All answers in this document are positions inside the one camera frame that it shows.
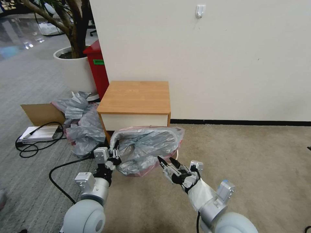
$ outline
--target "black baseboard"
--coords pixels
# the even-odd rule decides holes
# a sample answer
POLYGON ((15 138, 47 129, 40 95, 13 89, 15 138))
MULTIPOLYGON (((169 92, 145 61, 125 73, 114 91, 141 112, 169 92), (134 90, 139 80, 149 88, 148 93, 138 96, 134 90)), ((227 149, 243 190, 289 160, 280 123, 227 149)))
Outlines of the black baseboard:
POLYGON ((191 120, 171 119, 171 124, 195 125, 255 125, 255 126, 311 126, 311 121, 247 121, 247 120, 191 120))

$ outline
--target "beige carpet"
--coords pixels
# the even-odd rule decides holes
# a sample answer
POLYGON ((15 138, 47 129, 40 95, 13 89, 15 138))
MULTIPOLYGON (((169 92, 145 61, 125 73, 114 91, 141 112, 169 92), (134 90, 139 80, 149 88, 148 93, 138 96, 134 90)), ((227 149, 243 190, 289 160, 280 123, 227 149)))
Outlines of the beige carpet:
MULTIPOLYGON (((303 232, 311 224, 311 128, 175 125, 185 128, 179 161, 204 163, 214 189, 236 185, 229 211, 247 216, 259 232, 303 232)), ((196 212, 160 168, 143 178, 113 175, 105 231, 195 232, 196 212)))

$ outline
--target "cardboard sheet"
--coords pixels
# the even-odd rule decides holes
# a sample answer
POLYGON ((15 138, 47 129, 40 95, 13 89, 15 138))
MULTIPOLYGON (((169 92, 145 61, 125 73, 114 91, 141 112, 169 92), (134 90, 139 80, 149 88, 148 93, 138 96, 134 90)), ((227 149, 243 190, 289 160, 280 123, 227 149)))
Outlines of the cardboard sheet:
POLYGON ((65 121, 64 114, 52 104, 31 104, 21 105, 21 107, 35 126, 41 126, 51 121, 60 123, 65 121))

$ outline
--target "plastic bag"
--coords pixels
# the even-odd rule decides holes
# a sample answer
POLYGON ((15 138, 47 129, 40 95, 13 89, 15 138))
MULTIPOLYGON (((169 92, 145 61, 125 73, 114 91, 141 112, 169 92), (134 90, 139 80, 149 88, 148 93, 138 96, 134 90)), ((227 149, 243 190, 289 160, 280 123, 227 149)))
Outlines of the plastic bag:
POLYGON ((73 153, 83 157, 100 142, 105 141, 105 133, 97 113, 97 105, 85 113, 78 124, 66 129, 67 139, 74 144, 73 153))
POLYGON ((72 152, 84 157, 100 142, 105 141, 105 133, 96 111, 98 104, 89 104, 89 93, 73 93, 71 99, 52 101, 52 104, 65 114, 65 134, 73 144, 72 152))
POLYGON ((119 140, 122 163, 117 170, 126 176, 144 176, 159 165, 157 156, 167 160, 174 155, 185 130, 178 127, 132 127, 113 133, 110 149, 119 140))

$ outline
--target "silver robot arm segment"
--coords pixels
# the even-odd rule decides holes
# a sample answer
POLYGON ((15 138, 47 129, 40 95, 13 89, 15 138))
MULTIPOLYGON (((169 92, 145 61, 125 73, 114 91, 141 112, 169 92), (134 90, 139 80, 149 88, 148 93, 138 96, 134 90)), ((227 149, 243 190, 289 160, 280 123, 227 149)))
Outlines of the silver robot arm segment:
POLYGON ((94 157, 98 165, 96 173, 80 172, 75 178, 81 190, 81 201, 66 212, 61 232, 100 233, 104 228, 104 207, 111 185, 111 174, 121 160, 117 149, 110 153, 107 147, 95 149, 94 157))
POLYGON ((200 176, 203 163, 191 161, 189 168, 170 158, 172 164, 158 157, 163 173, 171 183, 181 185, 188 194, 193 208, 200 213, 200 225, 205 233, 258 233, 255 226, 243 215, 226 213, 228 201, 235 186, 223 180, 214 191, 200 176))

